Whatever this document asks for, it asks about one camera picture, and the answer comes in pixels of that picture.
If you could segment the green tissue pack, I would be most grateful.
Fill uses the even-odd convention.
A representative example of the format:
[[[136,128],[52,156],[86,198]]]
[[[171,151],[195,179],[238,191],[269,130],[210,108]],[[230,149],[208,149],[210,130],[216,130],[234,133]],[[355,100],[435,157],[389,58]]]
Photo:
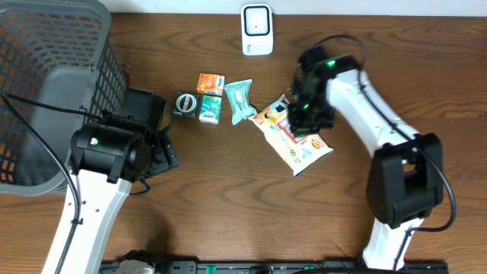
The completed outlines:
[[[202,123],[219,124],[221,108],[221,97],[204,95],[199,113],[199,121]]]

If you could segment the teal small snack packet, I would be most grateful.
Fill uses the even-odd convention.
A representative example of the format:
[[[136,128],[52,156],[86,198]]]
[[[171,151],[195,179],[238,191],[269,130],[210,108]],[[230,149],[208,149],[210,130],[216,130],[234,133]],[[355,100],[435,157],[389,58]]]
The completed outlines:
[[[235,81],[224,86],[224,92],[228,96],[232,109],[231,122],[238,124],[241,120],[257,114],[257,110],[250,104],[250,88],[252,79]]]

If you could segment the large white snack bag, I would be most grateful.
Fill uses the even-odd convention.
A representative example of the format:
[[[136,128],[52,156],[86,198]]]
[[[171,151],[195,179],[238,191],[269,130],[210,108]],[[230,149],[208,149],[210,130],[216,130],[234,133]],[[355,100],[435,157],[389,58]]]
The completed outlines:
[[[282,94],[250,120],[263,132],[266,141],[275,149],[296,177],[312,163],[334,152],[323,138],[315,133],[296,137],[288,119],[289,99]]]

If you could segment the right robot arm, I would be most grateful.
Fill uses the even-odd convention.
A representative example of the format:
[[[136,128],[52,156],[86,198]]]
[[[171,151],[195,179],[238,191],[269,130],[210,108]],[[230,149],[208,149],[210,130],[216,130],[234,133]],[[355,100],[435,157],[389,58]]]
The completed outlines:
[[[351,55],[302,54],[291,94],[294,103],[288,108],[288,118],[294,136],[330,129],[335,114],[340,113],[368,150],[371,168],[366,199],[374,224],[362,261],[372,269],[405,269],[414,233],[444,231],[456,217],[453,191],[442,168],[441,141],[401,119]],[[450,199],[447,223],[423,227],[444,196]]]

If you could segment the dark green round-label box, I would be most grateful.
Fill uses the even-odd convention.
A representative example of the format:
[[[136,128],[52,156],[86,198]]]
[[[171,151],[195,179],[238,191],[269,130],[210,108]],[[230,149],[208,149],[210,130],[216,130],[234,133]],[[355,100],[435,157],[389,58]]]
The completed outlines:
[[[195,119],[199,109],[200,96],[194,93],[179,92],[173,113]]]

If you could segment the orange tissue pack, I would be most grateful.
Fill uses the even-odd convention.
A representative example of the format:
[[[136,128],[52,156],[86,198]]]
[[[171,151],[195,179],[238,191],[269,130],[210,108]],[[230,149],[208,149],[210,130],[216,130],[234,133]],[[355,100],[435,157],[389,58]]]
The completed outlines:
[[[199,94],[221,97],[224,91],[224,75],[200,73],[196,90]]]

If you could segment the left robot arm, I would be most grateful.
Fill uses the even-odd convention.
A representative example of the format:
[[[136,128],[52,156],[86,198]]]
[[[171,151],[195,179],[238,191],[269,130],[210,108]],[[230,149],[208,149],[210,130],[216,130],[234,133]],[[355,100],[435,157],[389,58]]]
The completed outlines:
[[[71,184],[44,273],[96,273],[133,183],[179,165],[162,114],[105,116],[72,136]]]

